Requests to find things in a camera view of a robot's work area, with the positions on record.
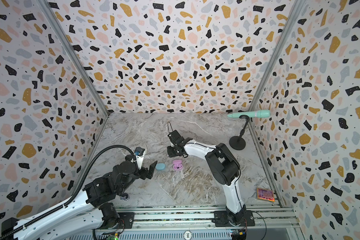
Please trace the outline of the blue earbud charging case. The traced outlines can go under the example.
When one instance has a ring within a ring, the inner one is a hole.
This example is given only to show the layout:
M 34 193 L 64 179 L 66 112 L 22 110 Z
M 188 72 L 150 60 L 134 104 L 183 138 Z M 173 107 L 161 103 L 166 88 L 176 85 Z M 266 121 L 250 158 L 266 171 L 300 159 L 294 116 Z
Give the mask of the blue earbud charging case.
M 156 170 L 163 171 L 166 168 L 166 165 L 164 163 L 157 163 L 156 164 Z

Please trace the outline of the pink earbud charging case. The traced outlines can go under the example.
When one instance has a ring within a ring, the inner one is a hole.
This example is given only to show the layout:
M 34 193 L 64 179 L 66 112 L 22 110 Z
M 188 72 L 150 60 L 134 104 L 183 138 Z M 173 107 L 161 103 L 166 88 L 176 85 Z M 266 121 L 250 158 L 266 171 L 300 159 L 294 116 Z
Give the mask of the pink earbud charging case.
M 182 169 L 183 169 L 182 160 L 173 160 L 173 170 L 174 171 L 181 171 Z

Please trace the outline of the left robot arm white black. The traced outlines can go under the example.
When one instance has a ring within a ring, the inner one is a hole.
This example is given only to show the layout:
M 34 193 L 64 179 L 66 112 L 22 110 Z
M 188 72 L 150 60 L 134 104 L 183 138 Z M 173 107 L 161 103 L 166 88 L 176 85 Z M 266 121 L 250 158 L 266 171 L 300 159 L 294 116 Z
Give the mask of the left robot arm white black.
M 79 190 L 76 196 L 30 218 L 10 218 L 2 224 L 2 240 L 63 240 L 86 230 L 123 223 L 112 200 L 122 196 L 137 179 L 151 179 L 157 163 L 139 168 L 124 161 Z

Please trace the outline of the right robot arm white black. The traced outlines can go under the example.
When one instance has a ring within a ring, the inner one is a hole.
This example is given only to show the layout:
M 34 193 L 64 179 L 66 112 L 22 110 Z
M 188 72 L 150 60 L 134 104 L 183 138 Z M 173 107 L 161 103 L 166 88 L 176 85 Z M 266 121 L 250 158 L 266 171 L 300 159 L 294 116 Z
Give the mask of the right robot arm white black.
M 194 156 L 207 162 L 213 177 L 223 186 L 228 216 L 232 222 L 239 222 L 247 210 L 239 189 L 241 168 L 228 147 L 223 143 L 213 146 L 192 138 L 185 139 L 176 130 L 170 132 L 168 138 L 171 142 L 167 147 L 170 158 Z

